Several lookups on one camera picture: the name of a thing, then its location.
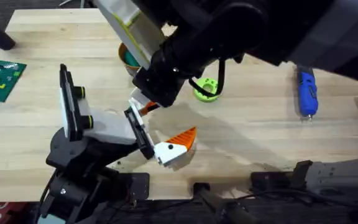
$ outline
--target white plastic part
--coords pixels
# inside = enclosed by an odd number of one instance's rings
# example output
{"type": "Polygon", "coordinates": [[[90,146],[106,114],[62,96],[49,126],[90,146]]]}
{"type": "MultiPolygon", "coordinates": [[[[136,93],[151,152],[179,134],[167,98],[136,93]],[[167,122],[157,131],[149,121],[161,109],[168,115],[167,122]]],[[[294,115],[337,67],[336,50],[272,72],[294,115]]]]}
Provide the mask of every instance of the white plastic part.
{"type": "Polygon", "coordinates": [[[143,129],[144,133],[146,134],[147,139],[150,142],[150,145],[154,147],[154,142],[153,142],[152,138],[150,137],[149,130],[145,126],[145,124],[143,122],[143,119],[142,119],[142,116],[140,115],[139,110],[137,109],[136,100],[135,99],[130,99],[129,104],[130,104],[131,109],[133,110],[133,112],[135,114],[135,119],[137,120],[137,122],[139,123],[139,125],[143,129]]]}
{"type": "MultiPolygon", "coordinates": [[[[68,137],[68,121],[63,100],[63,90],[60,89],[60,111],[62,112],[63,128],[66,138],[68,137]]],[[[89,107],[86,99],[78,100],[80,115],[92,115],[93,129],[84,130],[84,136],[95,138],[101,142],[116,144],[134,144],[136,136],[131,124],[123,114],[108,113],[94,110],[89,107]]]]}
{"type": "Polygon", "coordinates": [[[131,97],[142,105],[141,108],[138,108],[139,110],[144,108],[148,103],[150,103],[150,100],[145,95],[143,95],[142,91],[137,87],[132,91],[131,97]]]}
{"type": "Polygon", "coordinates": [[[159,164],[167,166],[172,160],[184,155],[187,152],[186,146],[160,142],[154,146],[154,156],[159,164]]]}
{"type": "Polygon", "coordinates": [[[65,101],[63,99],[63,90],[60,88],[60,112],[62,112],[63,129],[65,131],[66,138],[68,137],[68,121],[65,108],[65,101]]]}
{"type": "Polygon", "coordinates": [[[102,15],[145,69],[165,40],[162,31],[130,0],[95,0],[102,15]]]}
{"type": "Polygon", "coordinates": [[[101,142],[116,144],[134,144],[135,134],[131,124],[123,114],[113,114],[91,109],[93,129],[84,130],[84,136],[95,138],[101,142]]]}
{"type": "Polygon", "coordinates": [[[131,106],[132,108],[132,111],[134,111],[134,114],[135,114],[135,118],[137,120],[137,122],[139,123],[139,125],[144,129],[145,128],[145,125],[143,123],[143,119],[142,119],[142,116],[140,115],[139,113],[139,109],[137,109],[137,105],[135,104],[135,102],[133,100],[129,100],[129,105],[131,106]]]}

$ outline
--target wooden table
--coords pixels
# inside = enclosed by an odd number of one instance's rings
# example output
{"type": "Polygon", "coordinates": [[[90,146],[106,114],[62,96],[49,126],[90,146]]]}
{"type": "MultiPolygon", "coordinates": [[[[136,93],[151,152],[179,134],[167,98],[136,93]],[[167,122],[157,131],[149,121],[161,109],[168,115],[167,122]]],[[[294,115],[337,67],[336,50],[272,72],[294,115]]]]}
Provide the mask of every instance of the wooden table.
{"type": "MultiPolygon", "coordinates": [[[[0,60],[28,66],[0,104],[0,201],[38,200],[53,169],[45,164],[61,127],[59,64],[65,63],[91,106],[122,111],[133,85],[117,56],[120,40],[97,9],[16,11],[7,33],[17,42],[0,60]]],[[[293,65],[274,67],[252,57],[226,68],[223,95],[202,103],[185,85],[174,106],[148,115],[153,139],[166,140],[192,126],[192,153],[172,167],[140,152],[111,164],[123,172],[148,172],[150,198],[188,198],[193,182],[210,182],[227,197],[243,194],[249,174],[292,170],[298,161],[358,158],[358,82],[316,71],[319,111],[302,123],[293,65]]],[[[204,77],[217,77],[216,63],[204,77]]]]}

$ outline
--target green ring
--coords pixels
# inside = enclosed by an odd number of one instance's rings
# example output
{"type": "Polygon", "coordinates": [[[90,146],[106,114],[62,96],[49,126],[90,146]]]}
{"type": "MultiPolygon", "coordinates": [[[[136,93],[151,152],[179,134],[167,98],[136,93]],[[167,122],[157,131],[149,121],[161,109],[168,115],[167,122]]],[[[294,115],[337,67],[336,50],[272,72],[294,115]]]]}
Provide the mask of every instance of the green ring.
{"type": "MultiPolygon", "coordinates": [[[[213,79],[213,78],[200,78],[197,80],[197,85],[201,88],[204,88],[205,85],[210,85],[212,87],[212,90],[207,90],[210,93],[215,94],[216,90],[218,90],[218,82],[213,79]]],[[[214,96],[214,97],[208,97],[208,96],[204,96],[202,93],[200,93],[199,91],[197,91],[196,89],[194,89],[194,95],[196,96],[196,98],[202,102],[206,102],[206,103],[210,103],[215,101],[218,96],[214,96]]]]}

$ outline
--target green object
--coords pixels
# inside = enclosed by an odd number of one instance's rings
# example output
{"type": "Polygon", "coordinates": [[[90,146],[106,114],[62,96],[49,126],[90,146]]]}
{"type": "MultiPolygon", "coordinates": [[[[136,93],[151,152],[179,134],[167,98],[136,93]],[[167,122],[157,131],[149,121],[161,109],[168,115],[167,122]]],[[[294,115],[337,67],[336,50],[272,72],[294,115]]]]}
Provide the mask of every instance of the green object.
{"type": "MultiPolygon", "coordinates": [[[[213,78],[200,78],[199,80],[197,80],[197,85],[203,88],[204,90],[214,94],[216,93],[216,90],[218,90],[218,82],[213,78]]],[[[198,100],[206,103],[213,102],[219,97],[219,95],[214,97],[204,96],[202,93],[200,93],[195,89],[194,89],[194,95],[198,100]]]]}
{"type": "Polygon", "coordinates": [[[125,63],[127,63],[130,66],[140,67],[139,63],[137,63],[134,56],[128,50],[126,50],[124,53],[124,60],[125,60],[125,63]]]}
{"type": "Polygon", "coordinates": [[[16,82],[23,73],[26,65],[22,63],[5,62],[0,60],[0,102],[5,102],[7,96],[14,88],[16,82]]]}

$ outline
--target cable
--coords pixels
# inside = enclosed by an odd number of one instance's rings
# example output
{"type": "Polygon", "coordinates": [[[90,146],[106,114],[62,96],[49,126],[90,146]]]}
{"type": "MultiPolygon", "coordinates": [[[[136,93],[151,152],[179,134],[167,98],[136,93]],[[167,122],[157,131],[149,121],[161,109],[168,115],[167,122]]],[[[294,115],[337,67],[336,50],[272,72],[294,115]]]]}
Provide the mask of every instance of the cable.
{"type": "Polygon", "coordinates": [[[194,89],[196,89],[201,94],[203,94],[204,96],[207,96],[207,97],[218,96],[218,95],[220,95],[222,93],[222,90],[223,90],[225,69],[226,69],[226,59],[219,59],[218,87],[217,87],[216,93],[211,93],[211,92],[208,92],[208,91],[204,90],[202,87],[197,85],[197,83],[194,82],[191,78],[189,78],[189,84],[194,89]]]}
{"type": "Polygon", "coordinates": [[[358,208],[358,203],[344,202],[344,201],[341,201],[341,200],[336,200],[336,199],[324,197],[324,196],[315,194],[313,192],[304,192],[304,191],[293,190],[293,189],[267,190],[267,191],[264,191],[264,192],[259,192],[259,193],[239,197],[239,198],[237,198],[237,200],[242,200],[242,199],[246,199],[246,198],[250,198],[250,197],[262,196],[262,195],[265,195],[265,194],[285,194],[285,193],[309,196],[309,197],[312,197],[312,198],[315,198],[315,199],[318,199],[318,200],[322,200],[322,201],[329,202],[329,203],[334,203],[334,204],[337,204],[337,205],[342,205],[342,206],[345,206],[345,207],[358,208]]]}
{"type": "Polygon", "coordinates": [[[155,209],[146,208],[146,209],[142,209],[142,210],[125,210],[125,209],[121,209],[121,208],[114,208],[114,207],[113,208],[116,209],[116,210],[119,210],[120,212],[126,212],[126,213],[161,212],[162,210],[172,208],[172,207],[182,206],[182,205],[185,205],[185,204],[191,203],[191,202],[193,202],[193,199],[186,200],[184,202],[174,203],[174,204],[162,207],[162,208],[155,208],[155,209]]]}
{"type": "Polygon", "coordinates": [[[41,216],[41,206],[42,206],[42,204],[43,204],[43,202],[45,200],[45,196],[47,196],[49,186],[52,183],[52,180],[53,180],[53,178],[55,177],[56,174],[57,174],[57,169],[55,169],[55,171],[53,172],[52,176],[49,178],[49,181],[48,181],[47,185],[45,186],[44,191],[42,192],[42,195],[41,195],[41,198],[40,198],[40,205],[39,205],[39,207],[37,209],[37,213],[35,214],[35,217],[34,217],[34,224],[38,223],[38,219],[41,216]]]}

